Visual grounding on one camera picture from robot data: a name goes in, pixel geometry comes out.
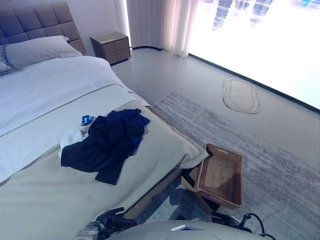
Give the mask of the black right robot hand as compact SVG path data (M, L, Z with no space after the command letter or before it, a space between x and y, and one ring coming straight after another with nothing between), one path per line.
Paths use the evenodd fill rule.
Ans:
M232 228L237 228L240 225L240 222L233 216L214 211L211 213L211 221L213 223L229 226Z

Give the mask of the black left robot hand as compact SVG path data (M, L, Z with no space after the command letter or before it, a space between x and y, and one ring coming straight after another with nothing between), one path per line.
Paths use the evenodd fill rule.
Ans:
M101 229L105 235L111 235L138 225L136 220L124 217L124 210L124 207L114 208L104 211L95 218L95 222L102 226Z

